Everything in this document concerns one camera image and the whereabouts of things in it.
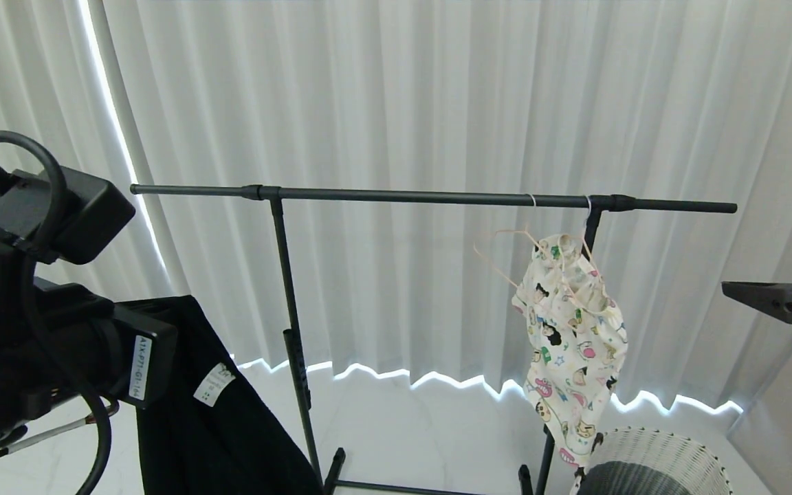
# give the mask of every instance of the black metal clothes rack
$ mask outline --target black metal clothes rack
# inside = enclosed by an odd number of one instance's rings
[[[279,186],[249,185],[235,188],[205,186],[152,186],[133,184],[130,192],[136,195],[210,195],[210,197],[242,197],[255,201],[269,201],[271,215],[274,219],[277,251],[280,256],[280,269],[283,272],[283,285],[286,292],[286,308],[289,312],[289,329],[284,330],[286,352],[289,357],[289,369],[292,372],[292,384],[295,388],[301,424],[305,431],[308,457],[323,487],[324,495],[332,495],[337,487],[361,488],[381,492],[418,493],[421,495],[476,495],[465,492],[449,492],[443,489],[425,489],[409,486],[381,485],[381,483],[365,483],[340,478],[340,470],[347,454],[343,448],[335,452],[332,465],[324,480],[320,471],[320,459],[314,439],[314,427],[311,424],[311,391],[307,384],[307,369],[301,342],[301,330],[298,324],[298,306],[296,306],[295,289],[292,281],[292,266],[289,260],[289,246],[286,239],[286,223],[283,218],[284,199],[305,199],[321,201],[378,201],[378,203],[427,203],[427,204],[483,204],[484,206],[536,206],[548,208],[580,208],[589,209],[586,219],[585,244],[591,250],[595,243],[597,226],[604,211],[629,210],[670,210],[697,211],[704,213],[735,213],[738,206],[734,203],[710,203],[710,201],[672,201],[660,199],[638,199],[628,195],[531,195],[530,194],[484,194],[484,193],[453,193],[426,191],[387,191],[368,189],[317,189],[317,188],[281,188]],[[537,480],[536,495],[546,491],[549,469],[554,453],[554,439],[546,429],[546,447],[540,464],[540,476]],[[534,495],[531,485],[530,470],[522,465],[518,470],[519,486],[522,495]]]

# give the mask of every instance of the laundry basket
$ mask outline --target laundry basket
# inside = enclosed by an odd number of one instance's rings
[[[660,430],[598,436],[577,495],[729,495],[726,467],[704,445]]]

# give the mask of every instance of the floor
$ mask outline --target floor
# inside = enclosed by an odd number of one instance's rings
[[[303,446],[289,369],[277,366],[271,372],[264,363],[244,367],[245,376]],[[336,377],[326,364],[312,366],[309,380],[311,416],[324,475],[336,448],[343,447],[348,457],[342,478],[355,481],[515,495],[519,493],[518,468],[523,463],[531,469],[532,479],[537,479],[544,445],[542,425],[511,382],[504,386],[503,394],[496,394],[480,380],[456,384],[430,375],[410,386],[405,373],[376,376],[354,366]],[[84,404],[73,401],[38,420],[34,430],[83,414]],[[641,398],[629,407],[611,402],[602,426],[604,430],[647,426],[697,439],[719,455],[735,493],[769,495],[724,438],[736,417],[733,408],[711,414],[678,402],[671,411],[664,411],[656,402]],[[132,408],[123,408],[113,418],[113,428],[112,459],[95,493],[140,494]],[[3,458],[0,494],[75,492],[90,467],[95,441],[94,429],[85,427]],[[554,460],[547,493],[566,494],[571,481],[569,467]],[[364,493],[344,488],[337,492]]]

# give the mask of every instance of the black fabric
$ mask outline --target black fabric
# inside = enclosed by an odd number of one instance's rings
[[[305,455],[234,366],[195,298],[124,306],[179,329],[166,394],[136,411],[146,495],[322,493]],[[219,363],[236,378],[209,407],[193,395]]]
[[[641,464],[609,461],[588,471],[578,495],[692,495],[676,479]]]

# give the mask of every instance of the white cartoon print garment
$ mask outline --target white cartoon print garment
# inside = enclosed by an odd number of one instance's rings
[[[512,305],[524,314],[533,347],[527,398],[560,458],[584,466],[628,350],[622,312],[582,256],[581,239],[565,234],[535,245]]]

